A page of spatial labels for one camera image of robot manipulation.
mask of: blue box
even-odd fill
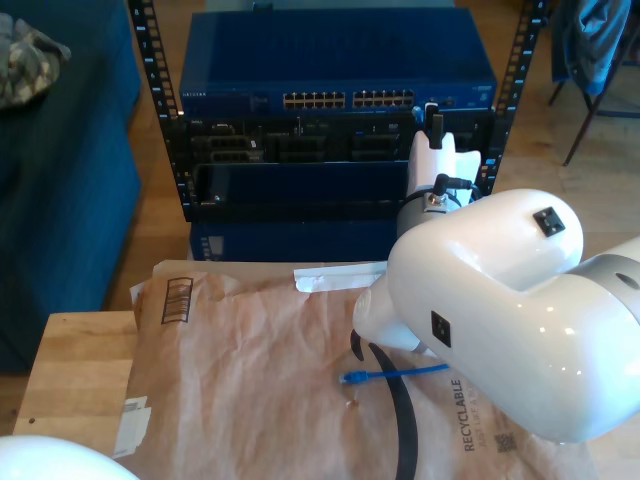
[[[496,79],[467,9],[194,14],[187,119],[491,107]]]
[[[220,262],[386,261],[395,219],[358,222],[191,224],[194,260]]]

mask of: network switch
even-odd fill
[[[224,120],[480,111],[495,88],[468,10],[368,8],[194,14],[180,94]]]

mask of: blue jacket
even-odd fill
[[[562,0],[553,13],[551,75],[602,92],[632,0]]]

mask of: barcode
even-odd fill
[[[162,323],[189,322],[189,305],[193,278],[180,277],[167,281],[167,296],[164,300]]]
[[[512,450],[518,449],[513,433],[500,433],[498,435],[494,435],[493,438],[496,440],[498,453],[511,452]]]

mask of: wooden board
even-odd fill
[[[13,432],[28,381],[26,373],[0,376],[0,437]]]
[[[133,312],[51,315],[13,433],[111,455],[136,340]]]

